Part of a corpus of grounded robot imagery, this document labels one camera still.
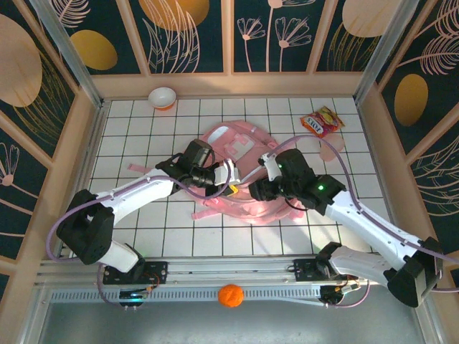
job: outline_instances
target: orange toy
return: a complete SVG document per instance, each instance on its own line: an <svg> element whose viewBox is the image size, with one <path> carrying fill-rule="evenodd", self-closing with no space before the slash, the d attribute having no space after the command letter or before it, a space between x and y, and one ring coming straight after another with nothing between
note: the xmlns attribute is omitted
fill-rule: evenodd
<svg viewBox="0 0 459 344"><path fill-rule="evenodd" d="M238 285L225 285L218 292L218 300L225 307L237 307L244 300L244 291Z"/></svg>

